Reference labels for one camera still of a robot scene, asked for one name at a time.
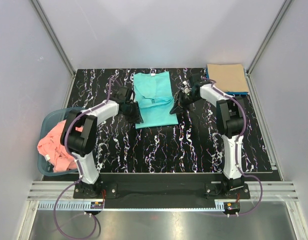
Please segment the teal t-shirt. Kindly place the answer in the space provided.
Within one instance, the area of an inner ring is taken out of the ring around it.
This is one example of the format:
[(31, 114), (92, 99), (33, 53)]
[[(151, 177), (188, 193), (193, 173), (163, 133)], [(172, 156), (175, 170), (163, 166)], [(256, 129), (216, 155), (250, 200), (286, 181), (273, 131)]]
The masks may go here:
[(133, 76), (135, 100), (138, 102), (142, 123), (136, 129), (177, 125), (170, 73), (137, 73)]

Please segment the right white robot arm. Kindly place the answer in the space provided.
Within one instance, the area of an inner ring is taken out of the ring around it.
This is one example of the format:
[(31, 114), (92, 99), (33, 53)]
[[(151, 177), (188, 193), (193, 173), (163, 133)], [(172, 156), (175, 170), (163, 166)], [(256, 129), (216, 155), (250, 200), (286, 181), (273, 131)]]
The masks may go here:
[(193, 74), (182, 82), (170, 114), (180, 114), (199, 100), (216, 107), (216, 127), (224, 144), (222, 195), (233, 198), (245, 184), (242, 171), (242, 142), (247, 127), (244, 100), (216, 87), (216, 81)]

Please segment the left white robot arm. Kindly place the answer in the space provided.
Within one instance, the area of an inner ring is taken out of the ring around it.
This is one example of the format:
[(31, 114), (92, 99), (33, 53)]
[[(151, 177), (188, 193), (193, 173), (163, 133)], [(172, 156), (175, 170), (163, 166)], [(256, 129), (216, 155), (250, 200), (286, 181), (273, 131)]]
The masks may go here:
[(79, 179), (86, 184), (84, 192), (91, 198), (97, 198), (102, 193), (102, 186), (97, 182), (99, 172), (93, 157), (97, 129), (101, 123), (117, 115), (123, 115), (131, 124), (144, 122), (136, 93), (132, 89), (121, 86), (102, 103), (86, 110), (71, 110), (66, 118), (60, 143), (74, 158)]

